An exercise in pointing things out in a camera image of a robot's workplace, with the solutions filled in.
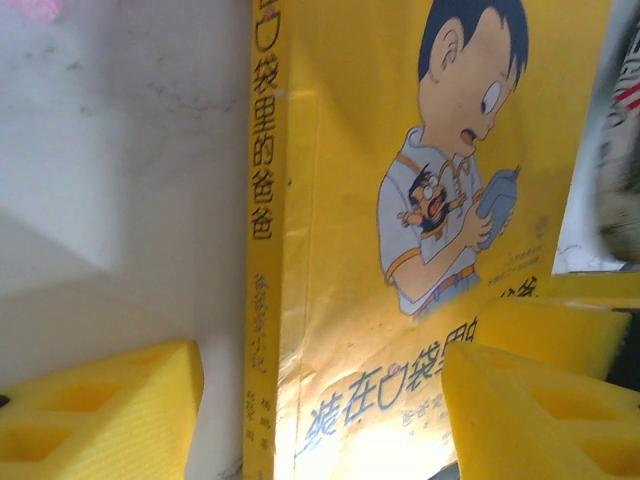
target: black and white object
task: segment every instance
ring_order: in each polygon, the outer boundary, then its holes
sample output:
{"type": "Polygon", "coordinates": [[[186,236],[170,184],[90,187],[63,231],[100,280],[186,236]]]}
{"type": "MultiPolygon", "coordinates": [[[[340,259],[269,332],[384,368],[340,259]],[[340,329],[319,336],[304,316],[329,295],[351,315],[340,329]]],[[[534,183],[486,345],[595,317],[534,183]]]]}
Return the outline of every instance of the black and white object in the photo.
{"type": "Polygon", "coordinates": [[[616,82],[600,155],[600,234],[614,257],[640,263],[640,23],[616,82]]]}

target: book cover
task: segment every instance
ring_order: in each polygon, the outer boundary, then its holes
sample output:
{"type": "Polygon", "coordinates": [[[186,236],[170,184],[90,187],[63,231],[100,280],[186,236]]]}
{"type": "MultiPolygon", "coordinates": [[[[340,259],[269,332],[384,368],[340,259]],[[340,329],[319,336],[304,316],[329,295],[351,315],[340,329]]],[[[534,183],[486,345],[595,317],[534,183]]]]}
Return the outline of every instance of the book cover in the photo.
{"type": "Polygon", "coordinates": [[[548,289],[610,4],[253,6],[244,478],[430,478],[447,346],[548,289]]]}

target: boy's hand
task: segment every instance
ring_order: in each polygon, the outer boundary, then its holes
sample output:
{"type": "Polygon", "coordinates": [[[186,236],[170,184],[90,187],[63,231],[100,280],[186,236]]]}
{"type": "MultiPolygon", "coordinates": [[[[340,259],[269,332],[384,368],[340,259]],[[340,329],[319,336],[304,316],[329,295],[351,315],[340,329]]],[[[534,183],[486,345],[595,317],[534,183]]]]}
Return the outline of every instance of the boy's hand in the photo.
{"type": "Polygon", "coordinates": [[[513,208],[509,211],[509,215],[507,215],[507,220],[504,222],[504,225],[500,229],[500,233],[498,234],[498,236],[501,236],[504,233],[504,231],[509,226],[509,223],[511,222],[512,218],[513,218],[513,208]]]}
{"type": "Polygon", "coordinates": [[[480,251],[478,245],[487,239],[493,227],[493,213],[486,218],[480,218],[476,210],[478,210],[478,202],[471,206],[464,217],[460,239],[465,248],[472,248],[478,253],[480,251]]]}

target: book spine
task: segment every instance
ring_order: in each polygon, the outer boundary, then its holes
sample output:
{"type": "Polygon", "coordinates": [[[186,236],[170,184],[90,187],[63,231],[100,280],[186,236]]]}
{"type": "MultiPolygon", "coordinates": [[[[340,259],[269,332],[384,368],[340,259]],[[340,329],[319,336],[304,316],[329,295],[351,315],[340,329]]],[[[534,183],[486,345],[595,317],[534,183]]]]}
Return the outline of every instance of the book spine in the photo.
{"type": "Polygon", "coordinates": [[[274,478],[286,192],[285,0],[253,0],[243,478],[274,478]]]}

